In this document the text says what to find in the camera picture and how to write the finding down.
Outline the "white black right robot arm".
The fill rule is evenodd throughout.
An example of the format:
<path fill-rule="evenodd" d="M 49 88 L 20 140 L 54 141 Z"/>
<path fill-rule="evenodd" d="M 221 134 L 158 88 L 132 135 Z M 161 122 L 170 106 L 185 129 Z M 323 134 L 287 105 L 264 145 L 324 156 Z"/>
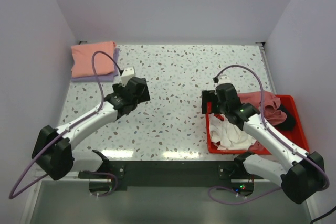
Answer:
<path fill-rule="evenodd" d="M 230 123 L 255 138 L 276 162 L 246 151 L 235 159 L 234 173 L 239 178 L 257 175 L 278 185 L 297 204 L 318 191 L 326 190 L 330 181 L 325 173 L 323 157 L 308 153 L 286 138 L 249 103 L 242 103 L 235 87 L 219 84 L 215 90 L 201 93 L 202 114 L 222 114 Z"/>

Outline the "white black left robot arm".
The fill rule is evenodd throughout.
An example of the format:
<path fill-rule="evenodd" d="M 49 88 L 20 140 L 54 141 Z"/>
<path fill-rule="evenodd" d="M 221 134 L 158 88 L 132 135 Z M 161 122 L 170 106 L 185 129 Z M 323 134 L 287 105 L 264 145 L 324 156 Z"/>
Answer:
<path fill-rule="evenodd" d="M 113 92 L 96 107 L 67 124 L 45 126 L 39 132 L 32 160 L 53 180 L 60 180 L 72 169 L 72 151 L 88 136 L 109 123 L 130 114 L 140 103 L 150 101 L 145 78 L 132 77 L 126 85 L 112 86 Z"/>

